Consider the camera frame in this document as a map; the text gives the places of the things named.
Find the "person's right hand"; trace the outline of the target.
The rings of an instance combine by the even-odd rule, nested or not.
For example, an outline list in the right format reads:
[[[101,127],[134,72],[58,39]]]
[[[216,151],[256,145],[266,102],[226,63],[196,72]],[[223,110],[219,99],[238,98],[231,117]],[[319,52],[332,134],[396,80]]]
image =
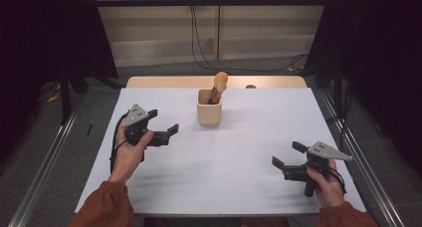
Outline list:
[[[332,175],[324,177],[315,169],[308,168],[307,174],[317,183],[315,189],[318,203],[323,208],[340,206],[345,202],[341,184]]]

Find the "large makeup brush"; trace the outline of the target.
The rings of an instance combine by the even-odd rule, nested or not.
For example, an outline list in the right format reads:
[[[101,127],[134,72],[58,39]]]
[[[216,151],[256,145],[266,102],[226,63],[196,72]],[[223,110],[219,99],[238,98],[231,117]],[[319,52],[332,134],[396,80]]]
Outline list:
[[[214,87],[220,83],[223,83],[226,85],[228,83],[228,75],[225,72],[219,72],[214,78]]]

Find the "black metal stand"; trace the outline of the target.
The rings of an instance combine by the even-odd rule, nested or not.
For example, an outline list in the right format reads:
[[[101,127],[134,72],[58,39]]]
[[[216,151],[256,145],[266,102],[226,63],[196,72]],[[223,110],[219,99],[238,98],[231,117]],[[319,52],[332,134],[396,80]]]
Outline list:
[[[60,70],[60,87],[61,87],[61,97],[62,97],[62,121],[61,125],[64,125],[71,113],[71,100],[69,94],[69,82],[67,77],[67,68],[66,66],[62,66]]]
[[[342,116],[342,74],[341,63],[335,65],[334,74],[334,108],[338,116]]]

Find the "black curtain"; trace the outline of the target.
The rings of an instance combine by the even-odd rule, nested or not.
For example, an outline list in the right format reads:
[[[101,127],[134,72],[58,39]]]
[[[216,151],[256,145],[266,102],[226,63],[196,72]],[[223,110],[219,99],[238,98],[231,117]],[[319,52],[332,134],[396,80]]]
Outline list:
[[[347,78],[422,178],[422,0],[328,0],[305,70]]]
[[[37,108],[41,87],[60,78],[117,76],[106,30],[92,0],[0,0],[0,163]]]

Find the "white table mat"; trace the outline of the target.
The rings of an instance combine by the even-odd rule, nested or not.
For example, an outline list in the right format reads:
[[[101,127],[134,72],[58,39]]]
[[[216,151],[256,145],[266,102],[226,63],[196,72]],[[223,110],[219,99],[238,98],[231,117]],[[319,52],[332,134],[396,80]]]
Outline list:
[[[109,176],[115,123],[133,105],[157,117],[148,126],[179,131],[166,146],[151,147],[128,181],[135,213],[150,216],[236,216],[314,214],[315,198],[301,182],[288,181],[272,159],[305,163],[294,141],[311,146],[334,140],[314,93],[303,89],[229,89],[215,126],[197,119],[195,89],[121,91],[103,143],[82,193],[88,197]]]

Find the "black horizontal bar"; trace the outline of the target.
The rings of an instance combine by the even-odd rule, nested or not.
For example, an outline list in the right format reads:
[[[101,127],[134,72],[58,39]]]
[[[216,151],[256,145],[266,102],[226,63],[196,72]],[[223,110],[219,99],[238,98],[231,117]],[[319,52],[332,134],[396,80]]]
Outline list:
[[[95,0],[98,7],[320,6],[329,3],[329,0]]]

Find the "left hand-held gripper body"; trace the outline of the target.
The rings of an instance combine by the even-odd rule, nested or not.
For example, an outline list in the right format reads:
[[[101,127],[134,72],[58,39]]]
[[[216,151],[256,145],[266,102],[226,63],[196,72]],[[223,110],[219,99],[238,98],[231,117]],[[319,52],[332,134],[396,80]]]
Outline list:
[[[143,135],[148,132],[147,126],[151,118],[148,117],[147,113],[148,112],[141,106],[134,104],[124,118],[122,127],[124,129],[126,140],[131,145],[137,145]],[[169,135],[167,130],[156,131],[152,140],[148,143],[148,146],[159,147],[168,145],[170,137],[171,135]]]

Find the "person's left hand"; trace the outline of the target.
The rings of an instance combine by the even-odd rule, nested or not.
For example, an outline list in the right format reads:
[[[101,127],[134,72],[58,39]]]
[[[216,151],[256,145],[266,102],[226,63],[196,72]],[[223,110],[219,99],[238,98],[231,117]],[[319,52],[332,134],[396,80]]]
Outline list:
[[[108,178],[109,182],[126,183],[143,158],[148,143],[153,138],[153,132],[148,131],[143,135],[137,145],[131,145],[126,141],[124,129],[118,128],[115,143],[118,146],[113,170]]]

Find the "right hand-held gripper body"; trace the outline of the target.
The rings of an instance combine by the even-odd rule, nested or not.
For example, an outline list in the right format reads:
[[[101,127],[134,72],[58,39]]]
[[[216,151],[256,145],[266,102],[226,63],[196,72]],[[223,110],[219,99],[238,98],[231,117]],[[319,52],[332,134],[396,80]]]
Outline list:
[[[328,175],[335,177],[341,184],[342,191],[346,192],[342,176],[330,167],[328,163],[331,159],[352,161],[352,157],[321,141],[316,142],[312,146],[308,146],[308,148],[308,151],[305,152],[307,161],[304,164],[284,166],[282,172],[285,179],[304,182],[306,184],[305,196],[313,197],[317,183],[307,174],[307,169],[310,167],[321,173],[324,177],[327,177]]]

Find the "beige square cup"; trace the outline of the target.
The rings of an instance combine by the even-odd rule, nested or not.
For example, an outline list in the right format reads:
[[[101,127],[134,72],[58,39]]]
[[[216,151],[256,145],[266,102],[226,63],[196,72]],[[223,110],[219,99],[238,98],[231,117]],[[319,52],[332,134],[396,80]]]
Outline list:
[[[197,94],[197,120],[202,125],[216,125],[222,116],[222,101],[209,105],[210,90],[199,90]]]

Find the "aluminium floor rail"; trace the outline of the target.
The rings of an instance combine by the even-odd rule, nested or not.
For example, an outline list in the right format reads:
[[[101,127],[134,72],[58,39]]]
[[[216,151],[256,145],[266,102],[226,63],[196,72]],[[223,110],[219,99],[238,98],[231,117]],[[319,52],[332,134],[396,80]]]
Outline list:
[[[399,216],[397,208],[388,196],[384,187],[381,185],[378,177],[370,166],[367,158],[364,156],[353,133],[347,126],[346,121],[342,120],[334,108],[334,100],[328,91],[319,91],[318,95],[323,102],[323,107],[328,111],[329,117],[333,120],[336,129],[339,132],[338,146],[351,154],[354,162],[370,190],[377,207],[382,213],[387,227],[405,227],[404,222]]]
[[[38,202],[38,199],[46,185],[58,155],[64,143],[66,142],[67,137],[69,136],[84,99],[85,95],[76,96],[76,100],[73,105],[74,109],[71,111],[67,120],[58,129],[55,139],[50,145],[49,151],[47,152],[40,168],[38,169],[34,180],[32,181],[28,191],[24,195],[7,227],[26,227],[29,218]]]

